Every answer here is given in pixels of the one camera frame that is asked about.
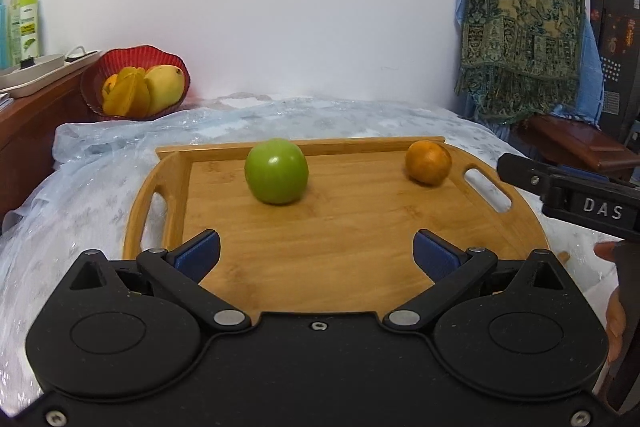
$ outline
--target bamboo tray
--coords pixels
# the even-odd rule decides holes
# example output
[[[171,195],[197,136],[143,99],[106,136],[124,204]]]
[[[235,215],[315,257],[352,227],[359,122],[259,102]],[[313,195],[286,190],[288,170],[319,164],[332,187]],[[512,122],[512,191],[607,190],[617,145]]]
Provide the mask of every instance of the bamboo tray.
[[[261,311],[376,311],[381,316],[432,283],[415,265],[412,240],[429,229],[465,250],[486,247],[502,259],[548,248],[545,234],[515,188],[474,156],[448,144],[453,166],[436,188],[410,181],[403,137],[300,140],[309,165],[303,198],[260,203],[244,180],[254,144],[157,150],[160,163],[132,206],[124,259],[135,259],[151,198],[167,203],[162,246],[181,245],[205,229],[222,241],[218,265],[202,285],[255,320]],[[498,213],[465,181],[476,168],[511,200]]]

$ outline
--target fruit bowl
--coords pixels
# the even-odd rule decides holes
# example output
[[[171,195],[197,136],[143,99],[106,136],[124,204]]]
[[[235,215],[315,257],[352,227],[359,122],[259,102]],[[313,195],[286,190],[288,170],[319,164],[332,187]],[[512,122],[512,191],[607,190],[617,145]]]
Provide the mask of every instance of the fruit bowl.
[[[117,74],[126,66],[135,68],[151,68],[161,64],[170,64],[180,68],[184,73],[184,91],[178,102],[166,109],[144,118],[130,118],[128,116],[110,116],[102,110],[102,84],[112,74]],[[184,62],[177,55],[171,55],[153,46],[136,46],[135,48],[121,48],[106,52],[95,64],[89,67],[80,79],[80,93],[86,105],[97,115],[98,120],[155,120],[175,112],[184,101],[189,90],[191,79]]]

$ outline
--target wooden headboard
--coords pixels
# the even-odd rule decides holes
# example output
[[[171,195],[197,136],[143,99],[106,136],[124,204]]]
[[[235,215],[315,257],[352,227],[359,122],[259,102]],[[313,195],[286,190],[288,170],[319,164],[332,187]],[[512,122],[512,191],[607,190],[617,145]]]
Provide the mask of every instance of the wooden headboard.
[[[0,110],[0,220],[53,172],[51,147],[56,127],[95,121],[80,95],[83,71]]]

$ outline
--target green apple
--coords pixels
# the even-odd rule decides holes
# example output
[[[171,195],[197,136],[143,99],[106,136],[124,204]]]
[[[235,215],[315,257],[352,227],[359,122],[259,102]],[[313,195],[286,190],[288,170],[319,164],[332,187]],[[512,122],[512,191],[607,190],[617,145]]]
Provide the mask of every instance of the green apple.
[[[244,179],[263,203],[299,200],[308,178],[309,167],[300,147],[282,138],[258,143],[244,162]]]

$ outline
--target patterned scarf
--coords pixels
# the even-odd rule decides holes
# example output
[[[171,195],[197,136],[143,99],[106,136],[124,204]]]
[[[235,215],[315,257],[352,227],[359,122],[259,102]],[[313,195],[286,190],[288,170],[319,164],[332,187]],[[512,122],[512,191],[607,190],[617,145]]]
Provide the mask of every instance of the patterned scarf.
[[[573,105],[583,23],[584,0],[466,0],[456,92],[494,123]]]

